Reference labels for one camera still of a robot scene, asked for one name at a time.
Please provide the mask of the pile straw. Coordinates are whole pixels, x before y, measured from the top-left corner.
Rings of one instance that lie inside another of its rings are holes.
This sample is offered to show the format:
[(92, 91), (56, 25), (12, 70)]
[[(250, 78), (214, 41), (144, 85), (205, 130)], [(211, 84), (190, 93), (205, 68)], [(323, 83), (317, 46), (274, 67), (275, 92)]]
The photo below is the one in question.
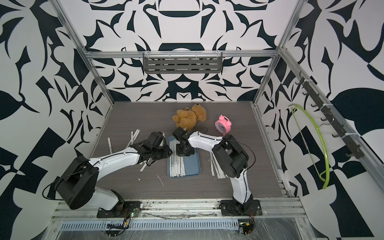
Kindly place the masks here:
[(225, 179), (228, 177), (221, 169), (213, 153), (210, 153), (210, 162), (212, 176), (216, 176), (218, 179)]
[(135, 132), (131, 132), (131, 139), (130, 139), (127, 147), (130, 147), (131, 145), (133, 145), (136, 142), (136, 139), (137, 139), (138, 135), (140, 134), (140, 132), (141, 132), (140, 129), (136, 129)]

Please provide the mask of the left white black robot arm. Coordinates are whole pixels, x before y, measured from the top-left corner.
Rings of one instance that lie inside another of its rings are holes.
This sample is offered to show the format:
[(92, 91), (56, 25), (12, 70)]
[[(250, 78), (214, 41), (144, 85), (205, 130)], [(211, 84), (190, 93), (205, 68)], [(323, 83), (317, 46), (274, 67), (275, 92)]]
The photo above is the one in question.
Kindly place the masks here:
[(122, 211), (125, 203), (122, 196), (114, 190), (97, 187), (97, 182), (125, 167), (170, 157), (173, 152), (163, 142), (164, 139), (162, 133), (152, 132), (147, 140), (113, 154), (91, 159), (79, 156), (57, 179), (54, 188), (71, 210), (90, 206), (106, 211)]

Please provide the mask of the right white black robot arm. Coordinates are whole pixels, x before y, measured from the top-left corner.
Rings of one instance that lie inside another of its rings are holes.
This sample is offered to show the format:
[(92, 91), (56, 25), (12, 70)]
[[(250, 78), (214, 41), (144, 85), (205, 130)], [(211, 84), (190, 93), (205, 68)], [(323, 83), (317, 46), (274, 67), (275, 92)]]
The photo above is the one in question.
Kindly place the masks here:
[(244, 211), (251, 206), (253, 195), (247, 179), (249, 156), (240, 142), (230, 134), (217, 137), (182, 128), (174, 130), (173, 137), (178, 141), (176, 153), (181, 157), (193, 155), (196, 149), (213, 154), (221, 170), (231, 180), (234, 201)]

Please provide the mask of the blue plastic storage tray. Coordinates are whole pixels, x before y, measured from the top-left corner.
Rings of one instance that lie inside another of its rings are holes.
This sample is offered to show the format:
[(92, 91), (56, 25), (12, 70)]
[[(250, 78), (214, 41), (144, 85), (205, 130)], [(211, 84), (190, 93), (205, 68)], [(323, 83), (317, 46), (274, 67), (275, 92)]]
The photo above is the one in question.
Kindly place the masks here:
[[(169, 136), (167, 138), (167, 145), (169, 146), (170, 141), (174, 141), (174, 143), (175, 143), (175, 140), (176, 140), (175, 137)], [(178, 157), (180, 160), (180, 175), (179, 176), (175, 175), (175, 159), (174, 159), (174, 176), (172, 177), (173, 179), (195, 177), (201, 173), (201, 166), (200, 166), (200, 158), (199, 158), (198, 149), (195, 149), (194, 155), (191, 155), (188, 157), (181, 157), (181, 156), (178, 156)], [(168, 161), (167, 172), (168, 172), (168, 177), (170, 177), (170, 175), (169, 175), (170, 157), (168, 157), (167, 161)]]

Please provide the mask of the brown teddy bear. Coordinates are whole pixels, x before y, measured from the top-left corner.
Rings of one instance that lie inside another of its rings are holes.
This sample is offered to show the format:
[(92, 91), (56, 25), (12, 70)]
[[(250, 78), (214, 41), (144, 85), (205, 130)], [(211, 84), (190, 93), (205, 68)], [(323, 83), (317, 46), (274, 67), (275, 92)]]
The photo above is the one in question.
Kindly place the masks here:
[(172, 116), (177, 128), (191, 131), (198, 121), (205, 122), (207, 120), (207, 111), (200, 104), (195, 104), (192, 108), (177, 110), (177, 114)]

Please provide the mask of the pink alarm clock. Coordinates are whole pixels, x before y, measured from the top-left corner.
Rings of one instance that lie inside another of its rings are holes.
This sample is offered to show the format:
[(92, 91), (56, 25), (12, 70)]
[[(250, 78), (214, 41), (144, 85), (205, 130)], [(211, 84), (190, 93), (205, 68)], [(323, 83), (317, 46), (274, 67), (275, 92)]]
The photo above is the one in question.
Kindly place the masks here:
[(220, 134), (225, 136), (231, 131), (232, 122), (227, 117), (220, 115), (219, 119), (215, 122), (215, 128)]

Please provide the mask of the lone wrapped straw far left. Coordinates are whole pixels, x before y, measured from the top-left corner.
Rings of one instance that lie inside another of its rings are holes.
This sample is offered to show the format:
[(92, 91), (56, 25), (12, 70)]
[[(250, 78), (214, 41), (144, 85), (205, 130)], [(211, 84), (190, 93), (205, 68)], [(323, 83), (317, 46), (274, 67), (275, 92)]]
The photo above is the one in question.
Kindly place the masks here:
[(110, 154), (113, 154), (113, 153), (114, 153), (114, 151), (113, 151), (113, 147), (112, 147), (111, 138), (108, 138), (108, 146), (109, 146), (109, 151), (110, 151)]

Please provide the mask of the green plastic clothes hanger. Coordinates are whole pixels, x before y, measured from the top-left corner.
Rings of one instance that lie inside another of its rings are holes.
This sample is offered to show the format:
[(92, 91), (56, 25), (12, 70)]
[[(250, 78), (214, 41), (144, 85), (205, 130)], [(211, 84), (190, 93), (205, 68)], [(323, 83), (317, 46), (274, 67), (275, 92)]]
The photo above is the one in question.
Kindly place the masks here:
[[(310, 155), (310, 159), (313, 163), (313, 167), (315, 168), (316, 174), (317, 174), (319, 180), (323, 183), (322, 189), (325, 190), (328, 188), (330, 180), (331, 180), (331, 166), (330, 166), (328, 148), (327, 148), (327, 145), (325, 143), (325, 139), (323, 137), (323, 134), (320, 130), (320, 126), (316, 123), (316, 121), (314, 120), (312, 115), (304, 109), (304, 107), (302, 107), (298, 104), (290, 104), (289, 107), (291, 109), (292, 117), (294, 118), (296, 126), (298, 127), (299, 134), (302, 138), (302, 141), (303, 141), (304, 146), (307, 150), (307, 153)], [(299, 120), (296, 116), (296, 113), (298, 113), (298, 112), (301, 112), (308, 119), (308, 121), (311, 123), (312, 128), (314, 129), (314, 131), (317, 135), (318, 140), (314, 140), (314, 142), (316, 143), (316, 145), (319, 149), (318, 152), (320, 152), (322, 154), (322, 157), (319, 157), (319, 160), (323, 160), (324, 169), (321, 171), (315, 163), (315, 159), (313, 157), (314, 153), (311, 151), (310, 145), (309, 145), (309, 143), (308, 143), (308, 141), (304, 135), (303, 128), (300, 126)]]

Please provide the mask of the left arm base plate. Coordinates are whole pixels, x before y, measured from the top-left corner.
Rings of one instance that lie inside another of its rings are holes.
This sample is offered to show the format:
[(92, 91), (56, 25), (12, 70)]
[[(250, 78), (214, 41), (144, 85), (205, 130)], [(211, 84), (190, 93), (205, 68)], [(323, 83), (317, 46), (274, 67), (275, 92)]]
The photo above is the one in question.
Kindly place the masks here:
[(104, 210), (99, 208), (97, 213), (98, 219), (107, 218), (125, 218), (128, 216), (135, 216), (141, 210), (140, 201), (125, 201), (123, 204), (117, 204), (112, 210)]

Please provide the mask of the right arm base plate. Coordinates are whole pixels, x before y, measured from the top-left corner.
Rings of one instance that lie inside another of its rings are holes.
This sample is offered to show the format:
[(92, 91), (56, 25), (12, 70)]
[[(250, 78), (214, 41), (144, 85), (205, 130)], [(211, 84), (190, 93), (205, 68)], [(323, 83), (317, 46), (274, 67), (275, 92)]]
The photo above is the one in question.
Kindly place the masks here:
[(253, 196), (243, 205), (232, 200), (221, 200), (219, 209), (223, 216), (262, 216), (263, 211), (259, 200), (254, 200)]

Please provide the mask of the grey metal wall shelf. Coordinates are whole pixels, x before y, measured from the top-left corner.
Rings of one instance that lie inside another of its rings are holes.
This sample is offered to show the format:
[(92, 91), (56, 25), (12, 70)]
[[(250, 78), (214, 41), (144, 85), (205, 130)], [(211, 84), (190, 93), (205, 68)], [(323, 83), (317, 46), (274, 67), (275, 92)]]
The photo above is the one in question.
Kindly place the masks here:
[(223, 60), (220, 52), (143, 53), (143, 67), (147, 74), (217, 74), (223, 70)]

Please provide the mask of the grey wall hook rail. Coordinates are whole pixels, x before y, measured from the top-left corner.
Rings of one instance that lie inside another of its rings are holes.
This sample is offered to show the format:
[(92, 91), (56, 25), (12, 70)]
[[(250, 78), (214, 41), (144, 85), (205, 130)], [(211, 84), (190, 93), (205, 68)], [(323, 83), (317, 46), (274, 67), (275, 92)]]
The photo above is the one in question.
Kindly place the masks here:
[(361, 145), (353, 139), (353, 134), (347, 131), (346, 125), (343, 124), (341, 118), (337, 116), (334, 105), (320, 93), (320, 90), (317, 88), (316, 84), (314, 84), (312, 79), (305, 79), (305, 77), (302, 76), (302, 72), (299, 72), (299, 76), (300, 80), (297, 85), (301, 85), (305, 89), (306, 92), (303, 93), (303, 95), (310, 96), (314, 101), (314, 104), (311, 106), (318, 109), (324, 115), (324, 118), (321, 119), (323, 122), (321, 126), (326, 125), (333, 127), (336, 134), (332, 134), (332, 137), (342, 139), (350, 151), (350, 153), (346, 154), (347, 157), (355, 157), (356, 159), (363, 158), (365, 154), (361, 150)]

